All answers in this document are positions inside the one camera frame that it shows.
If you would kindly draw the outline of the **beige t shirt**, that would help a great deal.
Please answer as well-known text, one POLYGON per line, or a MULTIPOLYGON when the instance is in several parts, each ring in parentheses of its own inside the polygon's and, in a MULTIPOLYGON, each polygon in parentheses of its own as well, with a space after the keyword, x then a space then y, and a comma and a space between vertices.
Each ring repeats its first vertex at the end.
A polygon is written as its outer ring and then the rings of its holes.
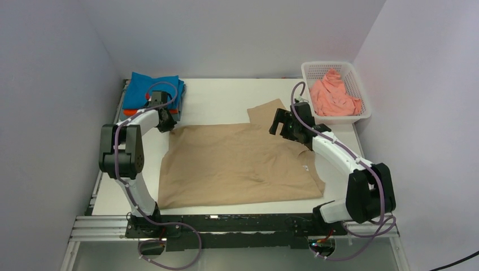
POLYGON ((224 206, 322 198, 325 183, 315 154, 272 135, 272 120, 284 104, 275 99, 249 108, 248 123, 188 125, 169 134, 162 159, 161 209, 224 206))

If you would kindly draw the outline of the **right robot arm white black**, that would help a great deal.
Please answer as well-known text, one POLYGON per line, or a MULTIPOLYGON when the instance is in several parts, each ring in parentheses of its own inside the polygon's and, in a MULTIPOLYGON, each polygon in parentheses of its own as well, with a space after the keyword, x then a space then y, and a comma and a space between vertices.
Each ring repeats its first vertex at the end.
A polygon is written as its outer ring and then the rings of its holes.
POLYGON ((281 137, 305 145, 346 177, 343 196, 313 209, 314 232, 325 234, 335 222, 363 223, 374 218, 383 222, 385 215, 395 210, 389 167, 360 157, 340 141, 330 127, 316 124, 308 103, 296 102, 290 110, 277 109, 269 133, 276 134, 279 124, 282 124, 281 137))

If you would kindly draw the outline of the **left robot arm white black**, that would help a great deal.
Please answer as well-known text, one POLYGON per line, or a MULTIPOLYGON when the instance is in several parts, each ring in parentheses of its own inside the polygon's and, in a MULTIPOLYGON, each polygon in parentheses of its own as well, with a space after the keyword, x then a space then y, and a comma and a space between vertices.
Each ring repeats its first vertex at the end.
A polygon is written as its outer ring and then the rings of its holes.
POLYGON ((99 168, 122 188, 130 204, 130 220, 140 225, 148 237, 157 236, 163 227, 156 201, 150 195, 142 174, 145 164, 142 137, 152 129, 164 133, 171 131, 177 122, 168 105, 177 94, 153 91, 146 107, 116 124, 101 128, 99 168))

